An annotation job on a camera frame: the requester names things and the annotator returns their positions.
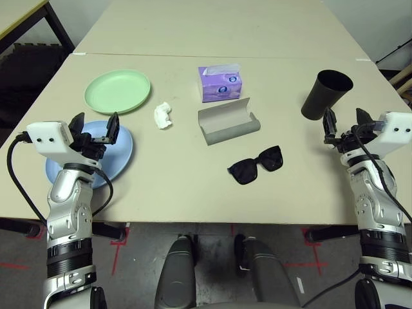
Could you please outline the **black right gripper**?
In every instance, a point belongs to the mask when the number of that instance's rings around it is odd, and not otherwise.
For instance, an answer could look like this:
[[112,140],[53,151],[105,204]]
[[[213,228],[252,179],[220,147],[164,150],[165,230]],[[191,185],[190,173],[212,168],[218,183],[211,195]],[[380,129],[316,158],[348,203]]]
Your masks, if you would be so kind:
[[[370,114],[361,108],[356,109],[357,125],[356,128],[373,129],[374,120]],[[331,108],[326,108],[323,116],[323,128],[324,128],[324,143],[326,145],[332,145],[340,154],[350,152],[358,149],[359,143],[355,135],[351,131],[343,133],[339,138],[335,137],[336,128],[335,113]],[[367,144],[375,139],[375,133],[373,131],[361,131],[360,141],[363,144]]]

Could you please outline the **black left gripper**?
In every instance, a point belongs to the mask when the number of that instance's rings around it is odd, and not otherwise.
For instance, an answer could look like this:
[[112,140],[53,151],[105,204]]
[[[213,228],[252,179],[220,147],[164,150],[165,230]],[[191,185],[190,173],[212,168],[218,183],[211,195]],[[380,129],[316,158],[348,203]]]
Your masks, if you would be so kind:
[[90,133],[82,132],[84,115],[84,112],[75,115],[69,124],[69,130],[73,137],[73,142],[70,144],[70,147],[88,159],[99,161],[106,152],[106,145],[113,145],[117,142],[120,131],[118,113],[114,112],[110,116],[106,126],[106,136],[102,137],[92,137]]

